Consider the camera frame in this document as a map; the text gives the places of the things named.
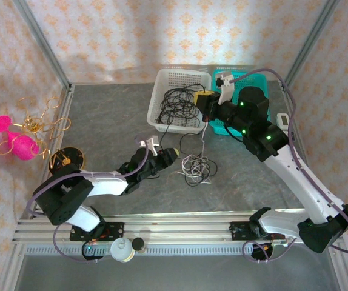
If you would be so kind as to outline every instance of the white basket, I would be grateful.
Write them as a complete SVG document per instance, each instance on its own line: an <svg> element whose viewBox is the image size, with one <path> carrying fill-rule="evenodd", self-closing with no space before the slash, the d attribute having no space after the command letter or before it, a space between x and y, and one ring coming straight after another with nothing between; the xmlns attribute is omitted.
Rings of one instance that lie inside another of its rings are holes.
<svg viewBox="0 0 348 291"><path fill-rule="evenodd" d="M151 95L151 101L149 106L149 112L147 113L148 124L154 126L157 131L165 132L167 124L159 124L156 119L161 113L161 103L163 101L164 94L172 89L183 87L185 85L201 84L205 87L205 90L210 90L212 83L212 77L205 72L193 71L193 70L181 70L181 69L162 69L158 72L155 79L154 89ZM202 122L202 114L198 113L196 118L187 121L186 126L183 126L184 120L182 118L174 118L170 124L167 132L173 133L199 133L205 126Z"/></svg>

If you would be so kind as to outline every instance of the white bottle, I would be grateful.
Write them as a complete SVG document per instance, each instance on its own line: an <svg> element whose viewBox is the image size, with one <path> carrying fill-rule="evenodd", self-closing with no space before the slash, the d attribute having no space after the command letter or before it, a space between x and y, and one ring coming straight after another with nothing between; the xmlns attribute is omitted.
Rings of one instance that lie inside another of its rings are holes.
<svg viewBox="0 0 348 291"><path fill-rule="evenodd" d="M118 238L111 245L111 256L119 262L128 262L134 255L135 250L128 238Z"/></svg>

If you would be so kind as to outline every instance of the bottle cap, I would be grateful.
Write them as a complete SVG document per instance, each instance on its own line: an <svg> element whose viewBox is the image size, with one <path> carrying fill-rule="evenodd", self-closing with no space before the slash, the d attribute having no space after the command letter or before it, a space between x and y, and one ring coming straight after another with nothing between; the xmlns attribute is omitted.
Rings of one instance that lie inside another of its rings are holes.
<svg viewBox="0 0 348 291"><path fill-rule="evenodd" d="M135 238L132 241L132 248L136 251L142 250L144 248L144 240L142 238Z"/></svg>

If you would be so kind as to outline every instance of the metal bracket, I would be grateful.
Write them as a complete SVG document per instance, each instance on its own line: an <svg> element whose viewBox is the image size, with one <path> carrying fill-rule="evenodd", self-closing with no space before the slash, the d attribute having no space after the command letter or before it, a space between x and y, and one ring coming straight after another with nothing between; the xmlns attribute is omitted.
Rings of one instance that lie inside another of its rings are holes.
<svg viewBox="0 0 348 291"><path fill-rule="evenodd" d="M258 237L252 232L250 222L248 221L233 221L230 223L229 230L232 235L232 241L256 241L259 239L273 241L274 239L286 239L284 235L280 235L279 233L266 233Z"/></svg>
<svg viewBox="0 0 348 291"><path fill-rule="evenodd" d="M221 105L225 101L231 101L233 98L233 93L235 92L235 85L231 84L230 81L234 79L232 72L226 71L216 74L216 78L221 78L223 82L221 84L221 95L218 100L218 104Z"/></svg>
<svg viewBox="0 0 348 291"><path fill-rule="evenodd" d="M103 237L99 241L114 241L117 238L122 238L124 234L123 222L106 222L102 232ZM70 231L71 241L89 241L92 238L90 232L86 232L77 226L72 226Z"/></svg>
<svg viewBox="0 0 348 291"><path fill-rule="evenodd" d="M146 144L144 141L140 141L139 142L139 145L141 147L145 147ZM159 139L158 139L158 135L153 135L152 137L150 137L148 140L147 140L147 147L149 148L149 150L151 150L151 152L153 153L153 156L157 156L157 152L156 152L156 147L159 146Z"/></svg>

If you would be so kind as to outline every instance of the black wire bundle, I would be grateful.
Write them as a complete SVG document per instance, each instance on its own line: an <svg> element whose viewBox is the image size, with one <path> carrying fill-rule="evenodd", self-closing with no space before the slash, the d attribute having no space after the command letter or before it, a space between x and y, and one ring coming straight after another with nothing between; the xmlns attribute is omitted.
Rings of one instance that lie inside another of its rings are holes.
<svg viewBox="0 0 348 291"><path fill-rule="evenodd" d="M197 118L198 109L193 103L193 94L196 90L192 89L196 86L202 87L205 92L205 87L201 84L184 85L182 88L168 90L164 94L157 123L170 125L174 118L181 118L184 120L181 126L186 126L188 120Z"/></svg>

